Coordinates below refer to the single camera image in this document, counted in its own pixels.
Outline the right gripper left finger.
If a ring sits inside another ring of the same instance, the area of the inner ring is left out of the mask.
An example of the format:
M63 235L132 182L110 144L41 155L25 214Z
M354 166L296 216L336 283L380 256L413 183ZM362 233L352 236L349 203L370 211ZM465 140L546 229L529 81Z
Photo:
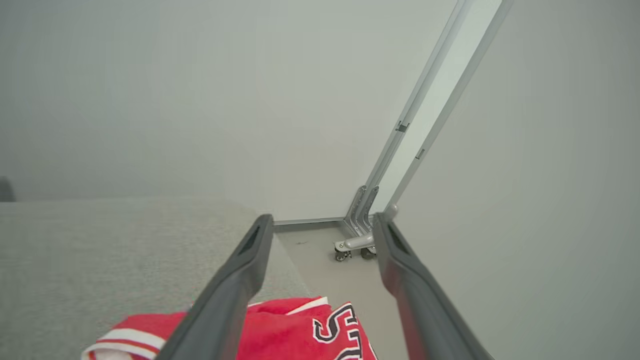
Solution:
M265 282L273 225L270 214L256 218L160 349L158 360L237 358L249 301Z

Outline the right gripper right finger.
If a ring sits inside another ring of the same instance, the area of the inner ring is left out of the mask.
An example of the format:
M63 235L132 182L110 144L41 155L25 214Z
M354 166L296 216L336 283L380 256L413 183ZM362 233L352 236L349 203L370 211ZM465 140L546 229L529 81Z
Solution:
M493 359L385 213L374 215L374 243L382 284L397 303L410 360Z

